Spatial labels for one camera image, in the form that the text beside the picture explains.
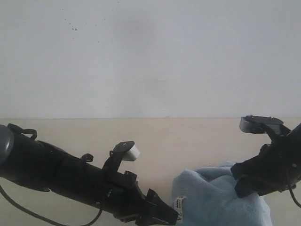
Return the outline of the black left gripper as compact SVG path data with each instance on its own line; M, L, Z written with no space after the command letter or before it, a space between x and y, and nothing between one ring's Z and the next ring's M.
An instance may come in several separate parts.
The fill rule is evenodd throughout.
M158 194L149 189L145 196L133 173L127 172L131 188L114 184L105 179L103 173L94 176L94 207L106 211L124 222L134 221L137 226L174 226L178 213L161 200Z

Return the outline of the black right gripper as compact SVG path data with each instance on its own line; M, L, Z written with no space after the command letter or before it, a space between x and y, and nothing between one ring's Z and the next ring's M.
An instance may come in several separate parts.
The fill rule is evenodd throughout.
M301 146L264 145L257 156L235 163L230 170L238 180L235 185L238 197L294 189L301 181Z

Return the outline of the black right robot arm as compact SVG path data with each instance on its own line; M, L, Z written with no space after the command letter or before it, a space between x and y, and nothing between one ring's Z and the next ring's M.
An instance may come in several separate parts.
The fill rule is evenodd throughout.
M301 126L289 130L280 125L280 134L263 123L260 127L271 143L264 144L257 156L231 167L237 180L235 192L240 198L294 189L301 181Z

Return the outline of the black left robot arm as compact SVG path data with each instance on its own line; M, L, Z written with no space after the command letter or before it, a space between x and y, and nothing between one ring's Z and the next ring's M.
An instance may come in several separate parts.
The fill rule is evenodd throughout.
M14 124L0 127L0 176L22 187L53 192L111 213L121 222L138 226L173 226L178 212L149 190L143 194L137 175L119 173L122 161L135 161L140 152L134 141L117 144L102 168L92 165L89 153L77 158L39 141L37 131Z

